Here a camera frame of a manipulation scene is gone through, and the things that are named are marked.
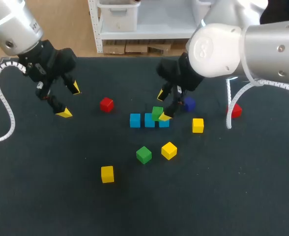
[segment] white spiral cable wrap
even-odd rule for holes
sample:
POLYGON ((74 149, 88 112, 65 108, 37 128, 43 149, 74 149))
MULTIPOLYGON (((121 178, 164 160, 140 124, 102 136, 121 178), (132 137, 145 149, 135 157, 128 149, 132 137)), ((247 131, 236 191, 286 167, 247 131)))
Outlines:
MULTIPOLYGON (((262 85, 270 85, 270 86, 275 86, 281 89, 286 89, 289 90, 289 84, 284 84, 284 83, 278 83, 278 82, 274 82, 274 81, 269 81, 269 80, 257 80, 257 83, 259 83, 261 86, 262 85)), ((238 99, 250 88, 254 87, 255 85, 252 83, 249 83, 247 85, 245 85, 243 88, 241 88, 240 91, 237 92, 237 94, 235 95, 235 97, 233 98, 230 106, 229 106, 229 111, 227 114, 227 128, 231 129, 232 128, 232 124, 231 124, 231 116, 232 116, 232 111, 234 109, 234 106, 236 105, 238 99)))
MULTIPOLYGON (((8 66, 15 66, 19 70, 21 70, 22 73, 26 72, 26 68, 23 65, 15 62, 15 61, 8 61, 8 62, 3 63, 3 64, 0 65, 0 73, 2 72, 3 69, 5 69, 8 66)), ((6 98, 4 97, 1 89, 0 89, 0 99, 1 99, 2 103, 4 104, 5 108, 8 111, 10 122, 11 122, 9 131, 4 136, 0 137, 0 142, 1 142, 1 141, 5 140, 5 139, 9 138, 12 135, 13 131, 15 130, 16 121, 15 121, 15 117, 13 115, 13 112, 12 112, 12 110, 11 110, 7 100, 6 100, 6 98)))
POLYGON ((228 93, 228 107, 230 106, 231 102, 232 102, 232 96, 231 96, 231 84, 230 84, 230 80, 226 79, 227 82, 227 93, 228 93))

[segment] cyan cube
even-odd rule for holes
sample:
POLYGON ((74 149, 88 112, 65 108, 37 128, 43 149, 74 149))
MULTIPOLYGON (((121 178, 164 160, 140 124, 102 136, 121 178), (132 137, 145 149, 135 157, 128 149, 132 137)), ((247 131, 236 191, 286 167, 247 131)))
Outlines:
POLYGON ((140 114, 130 114, 130 128, 140 128, 140 114))
POLYGON ((168 128, 170 126, 170 120, 167 121, 159 121, 160 128, 168 128))
POLYGON ((193 98, 185 97, 184 103, 185 103, 185 111, 191 112, 195 109, 196 102, 194 101, 193 98))
POLYGON ((145 113, 144 115, 144 126, 146 128, 154 128, 155 122, 152 119, 152 113, 145 113))

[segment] dark blue cube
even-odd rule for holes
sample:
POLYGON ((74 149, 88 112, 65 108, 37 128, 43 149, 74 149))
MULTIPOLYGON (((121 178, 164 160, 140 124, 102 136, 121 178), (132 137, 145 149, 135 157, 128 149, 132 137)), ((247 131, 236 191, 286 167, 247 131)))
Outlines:
POLYGON ((187 112, 193 111, 196 107, 196 102, 191 97, 185 97, 184 103, 185 103, 185 111, 187 112))

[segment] toy block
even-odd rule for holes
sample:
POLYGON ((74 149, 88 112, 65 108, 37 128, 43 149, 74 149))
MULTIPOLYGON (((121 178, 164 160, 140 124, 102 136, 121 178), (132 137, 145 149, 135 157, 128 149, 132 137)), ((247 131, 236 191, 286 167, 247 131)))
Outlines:
POLYGON ((170 120, 167 121, 159 121, 160 128, 168 128, 170 126, 170 120))
POLYGON ((193 133, 203 133, 203 119, 193 119, 193 133))
POLYGON ((144 126, 146 128, 154 128, 155 127, 155 122, 152 119, 152 114, 151 113, 145 113, 145 115, 144 115, 144 126))
POLYGON ((103 183, 114 182, 114 169, 113 166, 101 167, 101 178, 103 183))
POLYGON ((130 128, 140 128, 141 121, 140 121, 140 114, 130 114, 130 128))
POLYGON ((171 160, 177 154, 177 147, 171 142, 168 142, 162 147, 161 153, 166 159, 171 160))
POLYGON ((154 121, 159 121, 159 117, 163 113, 163 107, 153 107, 152 109, 152 119, 154 121))
POLYGON ((238 118, 242 115, 242 108, 236 103, 232 111, 232 119, 238 118))
POLYGON ((110 112, 114 108, 114 102, 113 100, 105 97, 101 102, 100 102, 100 108, 101 111, 103 112, 110 112))
POLYGON ((136 156, 141 163, 146 164, 152 159, 152 152, 146 147, 142 147, 136 152, 136 156))
POLYGON ((185 97, 184 99, 185 111, 191 112, 196 107, 196 102, 191 97, 185 97))

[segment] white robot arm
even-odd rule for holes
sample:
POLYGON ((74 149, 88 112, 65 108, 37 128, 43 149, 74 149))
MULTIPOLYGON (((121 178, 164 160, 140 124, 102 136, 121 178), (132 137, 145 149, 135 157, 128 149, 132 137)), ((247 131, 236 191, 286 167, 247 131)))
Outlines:
POLYGON ((289 83, 289 21, 266 25, 209 24, 191 39, 189 61, 205 77, 246 75, 289 83))
MULTIPOLYGON (((70 48, 56 50, 49 40, 42 41, 42 36, 43 30, 24 0, 0 0, 0 48, 7 55, 19 58, 18 62, 1 64, 0 73, 8 66, 19 68, 25 76, 37 83, 35 94, 40 100, 46 100, 56 115, 71 117, 67 107, 53 95, 51 85, 54 80, 62 78, 72 94, 80 93, 71 74, 76 66, 76 55, 70 48)), ((15 119, 1 89, 0 98, 11 120, 10 130, 0 137, 2 141, 13 133, 15 119)))
POLYGON ((172 89, 175 94, 161 120, 171 119, 184 92, 194 91, 205 77, 246 75, 256 86, 261 78, 289 83, 289 22, 260 25, 267 7, 268 0, 218 0, 211 6, 186 46, 188 53, 178 63, 163 59, 157 68, 168 81, 158 99, 172 89))
POLYGON ((0 0, 0 48, 9 56, 30 51, 43 30, 24 0, 0 0))

